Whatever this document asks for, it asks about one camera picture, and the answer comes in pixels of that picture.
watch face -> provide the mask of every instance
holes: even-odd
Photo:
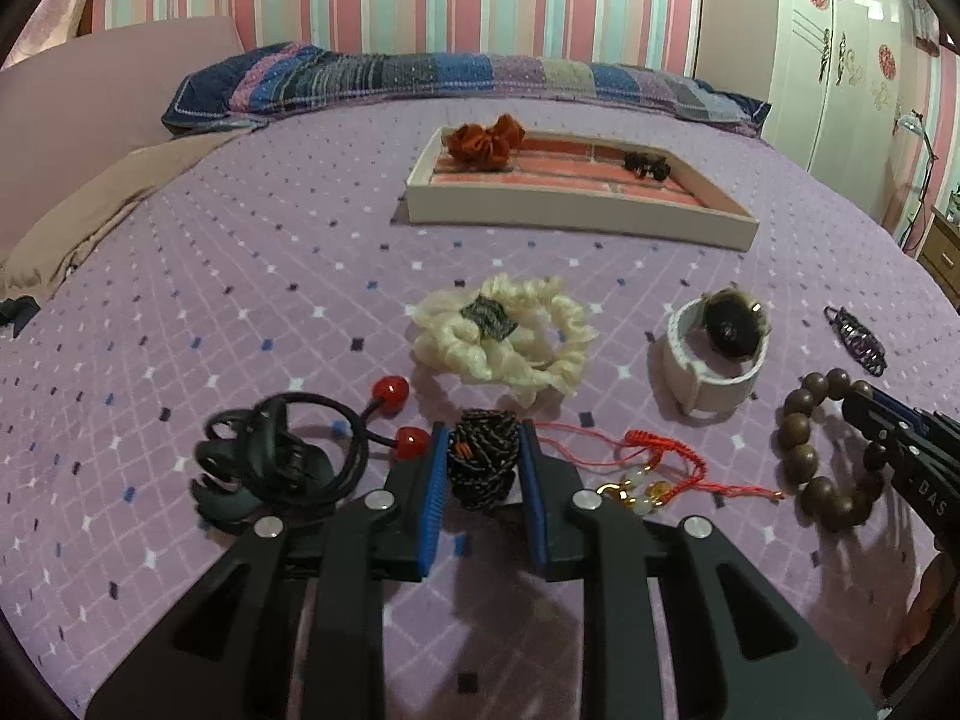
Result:
[[[728,360],[749,360],[770,332],[763,306],[740,290],[721,290],[707,298],[704,329],[710,345]]]

silver screw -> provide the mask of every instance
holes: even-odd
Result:
[[[573,505],[577,509],[586,509],[588,512],[599,509],[603,504],[603,498],[594,490],[577,490],[573,493]]]
[[[394,494],[390,490],[373,490],[367,493],[363,503],[373,512],[386,512],[394,504]]]
[[[713,533],[713,523],[707,517],[688,517],[683,521],[683,529],[693,538],[706,538]]]
[[[279,517],[261,517],[253,524],[253,533],[261,538],[276,538],[283,533],[283,520]]]

cream scrunchie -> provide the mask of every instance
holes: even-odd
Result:
[[[598,333],[584,324],[584,307],[560,294],[562,287],[558,278],[515,283],[499,274],[479,290],[430,293],[414,309],[412,319],[424,329],[414,341],[414,354],[424,365],[459,373],[464,384],[506,384],[525,407],[549,386],[573,395],[587,365],[587,345]],[[518,323],[503,341],[484,336],[460,313],[477,295],[496,300]],[[563,333],[556,350],[546,341],[547,322]]]

white wardrobe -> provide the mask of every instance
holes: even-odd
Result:
[[[899,0],[704,0],[703,13],[697,76],[769,100],[763,138],[879,219],[899,95]]]

watch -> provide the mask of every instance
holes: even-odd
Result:
[[[747,370],[724,377],[696,357],[685,343],[693,331],[702,329],[710,346]],[[754,381],[767,356],[770,323],[763,305],[741,290],[728,288],[715,295],[691,300],[670,317],[664,343],[666,383],[684,413],[731,412],[754,389]]]

